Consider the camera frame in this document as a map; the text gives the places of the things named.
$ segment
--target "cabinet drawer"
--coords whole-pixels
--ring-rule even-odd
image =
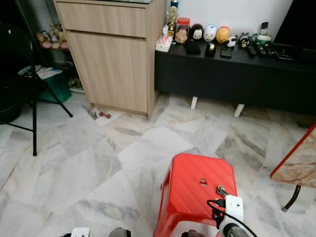
[[[146,37],[143,8],[67,2],[57,6],[68,30]]]
[[[144,39],[78,32],[67,35],[90,103],[148,112]]]

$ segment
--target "tissue box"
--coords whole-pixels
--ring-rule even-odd
[[[160,36],[156,42],[156,50],[161,52],[168,52],[172,44],[171,36]]]

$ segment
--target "white wall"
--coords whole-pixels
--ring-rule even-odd
[[[167,11],[170,0],[167,0]],[[269,22],[269,31],[276,36],[292,0],[180,0],[179,17],[191,19],[191,25],[228,26],[231,35],[260,31],[261,23]]]

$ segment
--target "black egg figurine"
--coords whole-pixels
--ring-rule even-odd
[[[192,25],[189,30],[189,40],[200,40],[203,37],[203,26],[200,24]]]

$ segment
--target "yellow egg figurine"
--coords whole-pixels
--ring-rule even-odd
[[[230,35],[230,30],[227,26],[222,26],[216,33],[216,41],[219,43],[225,43]]]

